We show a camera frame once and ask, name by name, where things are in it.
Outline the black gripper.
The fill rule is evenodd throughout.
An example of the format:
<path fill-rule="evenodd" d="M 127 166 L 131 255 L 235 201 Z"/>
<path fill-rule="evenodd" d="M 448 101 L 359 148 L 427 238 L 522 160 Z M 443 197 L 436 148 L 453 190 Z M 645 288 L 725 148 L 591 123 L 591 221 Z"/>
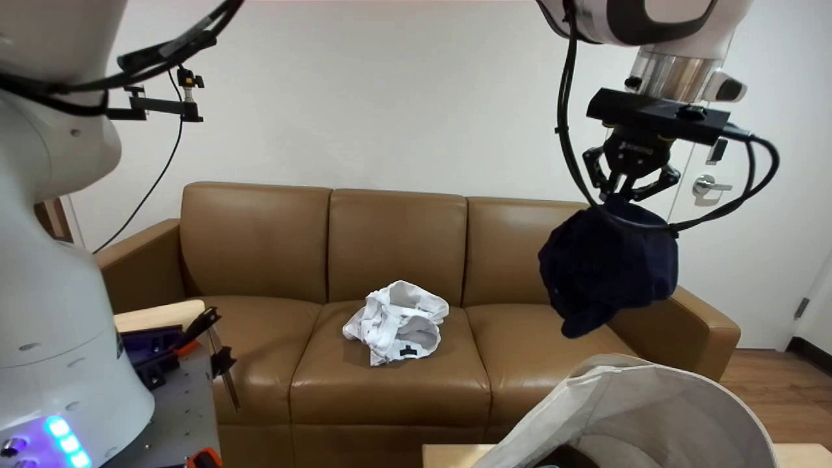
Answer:
<path fill-rule="evenodd" d="M 600 197 L 647 201 L 682 180 L 670 166 L 674 141 L 618 125 L 600 147 L 583 154 Z"/>

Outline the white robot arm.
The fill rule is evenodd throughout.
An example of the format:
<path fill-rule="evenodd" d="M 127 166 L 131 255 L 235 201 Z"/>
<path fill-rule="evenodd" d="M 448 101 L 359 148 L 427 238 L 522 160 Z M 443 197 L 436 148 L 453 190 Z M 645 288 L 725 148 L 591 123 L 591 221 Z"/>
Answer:
<path fill-rule="evenodd" d="M 746 86 L 721 70 L 727 43 L 753 0 L 536 0 L 548 28 L 567 43 L 556 91 L 556 138 L 573 183 L 595 205 L 606 195 L 645 201 L 679 178 L 668 166 L 677 141 L 716 147 L 730 114 L 709 101 L 738 101 Z M 623 88 L 600 88 L 587 118 L 612 135 L 578 161 L 569 100 L 583 44 L 635 48 Z"/>

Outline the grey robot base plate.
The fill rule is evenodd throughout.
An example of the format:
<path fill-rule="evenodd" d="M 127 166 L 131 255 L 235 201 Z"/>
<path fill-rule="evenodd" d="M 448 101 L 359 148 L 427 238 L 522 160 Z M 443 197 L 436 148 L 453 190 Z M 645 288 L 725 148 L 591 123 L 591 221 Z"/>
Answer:
<path fill-rule="evenodd" d="M 174 327 L 123 336 L 155 409 L 151 424 L 103 468 L 224 468 L 211 353 L 197 344 L 176 352 L 174 342 Z"/>

